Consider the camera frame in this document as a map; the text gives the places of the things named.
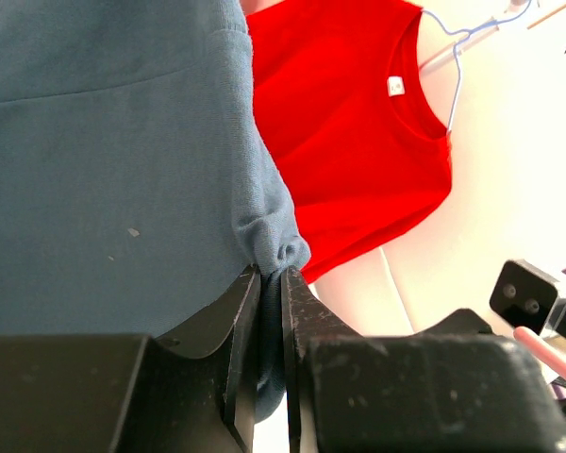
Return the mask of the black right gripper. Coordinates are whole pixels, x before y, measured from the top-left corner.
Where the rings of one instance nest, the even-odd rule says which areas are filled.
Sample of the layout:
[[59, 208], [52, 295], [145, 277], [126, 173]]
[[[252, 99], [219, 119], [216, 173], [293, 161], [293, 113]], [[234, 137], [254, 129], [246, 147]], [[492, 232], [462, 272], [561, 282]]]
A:
[[489, 305], [511, 327], [527, 327], [542, 338], [566, 340], [566, 279], [526, 260], [503, 264]]

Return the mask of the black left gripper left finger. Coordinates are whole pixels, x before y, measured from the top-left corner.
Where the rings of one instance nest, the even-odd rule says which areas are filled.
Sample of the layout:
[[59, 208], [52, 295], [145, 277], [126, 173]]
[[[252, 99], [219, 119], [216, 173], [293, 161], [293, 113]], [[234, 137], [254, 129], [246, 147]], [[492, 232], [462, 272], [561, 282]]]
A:
[[184, 452], [250, 452], [261, 277], [246, 267], [210, 305], [158, 337], [182, 359], [175, 432]]

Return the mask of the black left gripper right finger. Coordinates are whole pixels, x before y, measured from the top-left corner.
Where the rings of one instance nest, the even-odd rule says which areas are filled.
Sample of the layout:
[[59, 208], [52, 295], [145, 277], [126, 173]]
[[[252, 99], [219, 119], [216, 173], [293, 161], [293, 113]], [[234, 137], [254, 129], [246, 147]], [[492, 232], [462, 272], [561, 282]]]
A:
[[305, 366], [308, 346], [314, 338], [359, 333], [312, 293], [298, 269], [286, 269], [280, 282], [290, 452], [316, 452], [312, 384]]

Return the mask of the pink wire hanger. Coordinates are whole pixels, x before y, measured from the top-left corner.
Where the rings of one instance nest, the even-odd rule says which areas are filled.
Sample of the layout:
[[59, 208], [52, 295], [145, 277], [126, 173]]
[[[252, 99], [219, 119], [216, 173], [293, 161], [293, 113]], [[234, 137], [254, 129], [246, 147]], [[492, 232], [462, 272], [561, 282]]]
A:
[[513, 337], [539, 361], [566, 380], [566, 358], [554, 347], [527, 327], [516, 327]]

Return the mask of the blue-grey t shirt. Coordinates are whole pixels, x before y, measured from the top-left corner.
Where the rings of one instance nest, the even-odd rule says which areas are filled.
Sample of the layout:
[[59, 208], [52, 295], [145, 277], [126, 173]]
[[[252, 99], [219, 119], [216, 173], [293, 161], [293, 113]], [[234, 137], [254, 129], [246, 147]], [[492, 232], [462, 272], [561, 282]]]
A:
[[0, 335], [160, 336], [262, 276], [256, 418], [308, 261], [237, 1], [0, 1]]

